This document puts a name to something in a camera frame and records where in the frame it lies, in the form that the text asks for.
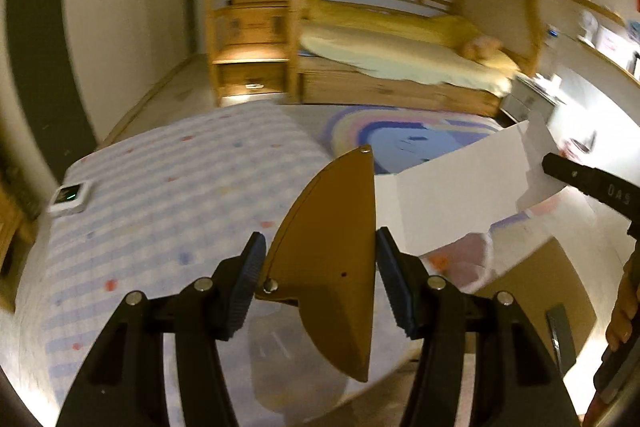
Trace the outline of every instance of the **digital display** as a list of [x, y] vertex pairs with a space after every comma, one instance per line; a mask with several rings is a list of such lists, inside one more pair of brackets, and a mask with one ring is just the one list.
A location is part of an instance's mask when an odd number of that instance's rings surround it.
[[82, 185], [70, 185], [68, 187], [60, 188], [60, 192], [56, 198], [56, 203], [68, 203], [69, 201], [74, 201], [78, 197], [81, 187]]

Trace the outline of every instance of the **silver rivet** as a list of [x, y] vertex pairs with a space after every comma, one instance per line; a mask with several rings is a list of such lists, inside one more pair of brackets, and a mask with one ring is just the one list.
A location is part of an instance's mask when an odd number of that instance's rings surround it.
[[209, 277], [200, 277], [196, 282], [193, 283], [193, 287], [196, 288], [199, 292], [206, 292], [210, 290], [213, 286], [213, 281], [209, 279]]
[[503, 306], [511, 306], [513, 304], [513, 295], [509, 292], [498, 293], [498, 302]]
[[262, 285], [262, 289], [265, 293], [273, 293], [278, 289], [278, 281], [275, 279], [267, 279]]
[[433, 277], [429, 277], [427, 284], [429, 285], [429, 288], [433, 290], [442, 290], [444, 289], [444, 286], [447, 285], [447, 281], [438, 275], [434, 275]]
[[136, 304], [140, 304], [140, 301], [142, 301], [142, 292], [130, 292], [127, 293], [127, 296], [124, 298], [124, 301], [129, 305], [129, 306], [135, 306]]

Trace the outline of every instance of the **white cardboard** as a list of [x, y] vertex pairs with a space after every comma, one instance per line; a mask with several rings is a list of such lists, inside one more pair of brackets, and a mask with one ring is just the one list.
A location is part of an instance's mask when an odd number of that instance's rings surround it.
[[413, 255], [470, 232], [487, 232], [564, 187], [542, 171], [549, 152], [558, 148], [542, 117], [532, 113], [529, 121], [455, 152], [400, 174], [377, 176], [378, 226], [389, 227], [398, 248]]

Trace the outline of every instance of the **mattress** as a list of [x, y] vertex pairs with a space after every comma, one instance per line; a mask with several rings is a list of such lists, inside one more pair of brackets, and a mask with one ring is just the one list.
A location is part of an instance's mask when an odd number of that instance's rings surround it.
[[501, 71], [460, 57], [454, 50], [402, 37], [303, 21], [302, 47], [355, 67], [360, 73], [419, 84], [452, 84], [504, 97], [511, 81]]
[[[65, 182], [96, 185], [85, 211], [55, 219], [50, 234], [44, 330], [58, 403], [129, 291], [178, 293], [238, 255], [253, 231], [270, 244], [329, 161], [277, 106], [254, 102], [154, 129], [72, 165]], [[409, 345], [378, 278], [370, 384], [401, 363]], [[302, 421], [365, 387], [319, 355], [293, 307], [252, 302], [244, 328], [218, 349], [243, 426]], [[171, 335], [164, 357], [170, 420], [181, 426]]]

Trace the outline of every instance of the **hand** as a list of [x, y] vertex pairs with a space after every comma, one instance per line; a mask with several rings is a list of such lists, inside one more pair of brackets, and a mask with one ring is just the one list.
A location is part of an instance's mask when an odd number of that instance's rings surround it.
[[[607, 327], [606, 338], [612, 351], [620, 349], [620, 344], [626, 344], [631, 337], [631, 320], [638, 313], [640, 301], [640, 288], [634, 288], [631, 284], [629, 273], [631, 261], [625, 265], [625, 274], [618, 288], [618, 300], [611, 312], [611, 322]], [[604, 413], [607, 405], [596, 394], [591, 401], [587, 414], [584, 415], [582, 427], [592, 427]]]

